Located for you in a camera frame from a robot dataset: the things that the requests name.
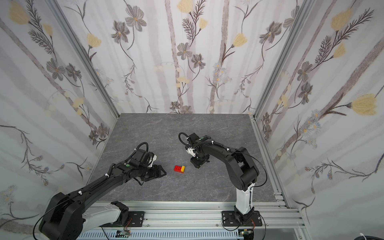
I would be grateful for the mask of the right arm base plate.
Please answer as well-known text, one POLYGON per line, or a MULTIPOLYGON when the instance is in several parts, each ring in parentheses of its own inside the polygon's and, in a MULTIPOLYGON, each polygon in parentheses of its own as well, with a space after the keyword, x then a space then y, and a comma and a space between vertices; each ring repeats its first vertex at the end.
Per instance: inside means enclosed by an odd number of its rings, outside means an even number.
POLYGON ((250 211, 242 215, 238 211, 222 211, 224 227, 262 227, 263 220, 259 211, 250 211))

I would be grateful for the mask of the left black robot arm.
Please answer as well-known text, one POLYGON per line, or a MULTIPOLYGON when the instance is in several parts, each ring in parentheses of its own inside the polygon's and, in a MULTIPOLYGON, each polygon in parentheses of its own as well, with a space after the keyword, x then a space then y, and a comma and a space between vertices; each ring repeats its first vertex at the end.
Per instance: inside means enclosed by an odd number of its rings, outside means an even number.
POLYGON ((130 180, 140 185, 166 176, 162 166, 156 165, 156 155, 142 149, 135 150, 128 159, 112 164, 100 178, 69 194, 54 195, 46 212, 36 222, 39 231, 50 240, 75 240, 82 233, 96 227, 128 227, 135 216, 129 207, 113 201, 103 208, 93 207, 101 197, 130 180))

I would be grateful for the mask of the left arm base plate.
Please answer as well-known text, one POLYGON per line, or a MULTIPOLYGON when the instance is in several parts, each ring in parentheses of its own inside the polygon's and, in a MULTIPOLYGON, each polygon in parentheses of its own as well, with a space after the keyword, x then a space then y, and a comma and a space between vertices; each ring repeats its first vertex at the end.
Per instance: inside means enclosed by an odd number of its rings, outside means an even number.
POLYGON ((122 226, 125 228, 141 228, 145 220, 144 211, 129 211, 121 213, 120 219, 122 226))

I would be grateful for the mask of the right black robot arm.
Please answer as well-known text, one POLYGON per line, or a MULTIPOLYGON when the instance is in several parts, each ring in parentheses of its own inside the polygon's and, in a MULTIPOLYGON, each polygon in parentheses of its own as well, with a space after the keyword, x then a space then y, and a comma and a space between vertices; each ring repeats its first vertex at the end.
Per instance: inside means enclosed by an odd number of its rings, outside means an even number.
POLYGON ((241 226, 254 222, 253 190, 257 188, 257 178, 260 171, 256 165, 257 159, 253 158, 246 148, 231 148, 209 136, 199 137, 195 133, 186 135, 179 133, 179 141, 190 154, 191 163, 199 169, 214 157, 225 164, 229 179, 237 189, 236 204, 233 219, 241 226))

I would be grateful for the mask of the red lego brick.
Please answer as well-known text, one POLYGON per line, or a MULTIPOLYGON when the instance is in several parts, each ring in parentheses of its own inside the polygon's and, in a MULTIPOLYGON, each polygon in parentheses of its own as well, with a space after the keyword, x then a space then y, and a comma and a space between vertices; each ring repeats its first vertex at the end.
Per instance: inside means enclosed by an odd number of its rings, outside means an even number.
POLYGON ((175 166, 175 167, 174 167, 174 171, 175 171, 175 172, 178 172, 178 173, 182 173, 182 172, 181 172, 181 167, 182 167, 182 166, 175 166))

